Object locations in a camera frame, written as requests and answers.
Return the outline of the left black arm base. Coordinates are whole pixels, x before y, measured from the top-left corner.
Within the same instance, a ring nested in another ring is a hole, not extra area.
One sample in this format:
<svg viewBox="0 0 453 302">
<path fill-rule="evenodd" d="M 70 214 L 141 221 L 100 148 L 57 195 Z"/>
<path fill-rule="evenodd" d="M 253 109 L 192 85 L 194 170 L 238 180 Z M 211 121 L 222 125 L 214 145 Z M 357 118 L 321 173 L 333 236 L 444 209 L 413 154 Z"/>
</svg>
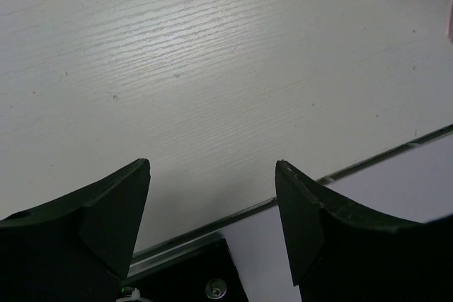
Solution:
<svg viewBox="0 0 453 302">
<path fill-rule="evenodd" d="M 118 296 L 138 290 L 149 301 L 247 301 L 238 270 L 223 238 L 136 274 Z"/>
</svg>

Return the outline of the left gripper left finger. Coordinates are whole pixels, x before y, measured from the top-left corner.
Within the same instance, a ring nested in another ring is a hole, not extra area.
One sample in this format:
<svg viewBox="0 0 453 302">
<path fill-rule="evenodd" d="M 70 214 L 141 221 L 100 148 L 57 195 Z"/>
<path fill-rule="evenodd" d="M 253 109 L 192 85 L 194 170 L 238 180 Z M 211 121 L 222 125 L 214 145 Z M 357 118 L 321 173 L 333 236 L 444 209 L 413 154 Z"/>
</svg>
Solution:
<svg viewBox="0 0 453 302">
<path fill-rule="evenodd" d="M 115 301 L 150 183 L 140 158 L 111 175 L 1 220 L 2 301 Z"/>
</svg>

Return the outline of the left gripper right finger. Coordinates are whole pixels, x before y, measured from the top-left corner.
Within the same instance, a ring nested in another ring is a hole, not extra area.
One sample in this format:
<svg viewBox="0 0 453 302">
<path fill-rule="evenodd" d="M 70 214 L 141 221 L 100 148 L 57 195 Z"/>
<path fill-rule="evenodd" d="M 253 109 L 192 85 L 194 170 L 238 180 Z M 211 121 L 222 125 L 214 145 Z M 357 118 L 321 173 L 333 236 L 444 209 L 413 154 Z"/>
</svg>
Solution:
<svg viewBox="0 0 453 302">
<path fill-rule="evenodd" d="M 409 221 L 318 184 L 287 161 L 275 189 L 303 301 L 451 301 L 452 217 Z"/>
</svg>

